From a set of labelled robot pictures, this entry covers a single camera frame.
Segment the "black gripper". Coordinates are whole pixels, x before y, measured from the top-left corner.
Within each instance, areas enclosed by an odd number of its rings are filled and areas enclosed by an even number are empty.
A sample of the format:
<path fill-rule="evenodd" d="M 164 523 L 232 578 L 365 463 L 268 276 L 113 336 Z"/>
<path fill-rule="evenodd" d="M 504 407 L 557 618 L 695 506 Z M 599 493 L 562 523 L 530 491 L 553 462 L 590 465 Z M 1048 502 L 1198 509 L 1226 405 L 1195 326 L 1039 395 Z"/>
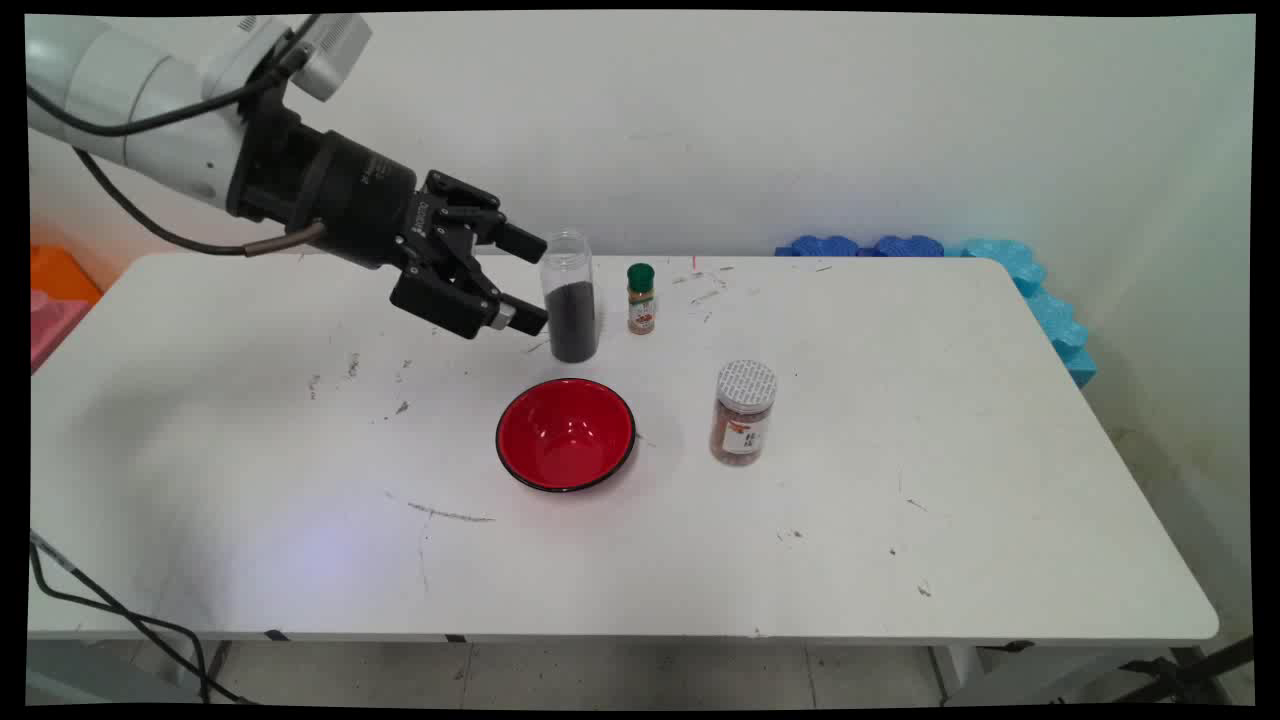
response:
<path fill-rule="evenodd" d="M 230 186 L 228 211 L 252 222 L 280 224 L 283 234 L 239 250 L 256 258 L 307 245 L 367 269 L 396 266 L 390 304 L 433 325 L 474 340 L 480 329 L 539 334 L 545 309 L 502 292 L 475 259 L 443 259 L 433 238 L 412 224 L 424 210 L 416 174 L 335 131 L 306 126 L 280 95 L 262 95 L 241 108 L 244 136 Z M 545 240 L 515 224 L 500 200 L 439 170 L 425 179 L 433 234 L 460 229 L 475 245 L 492 245 L 530 264 Z"/>

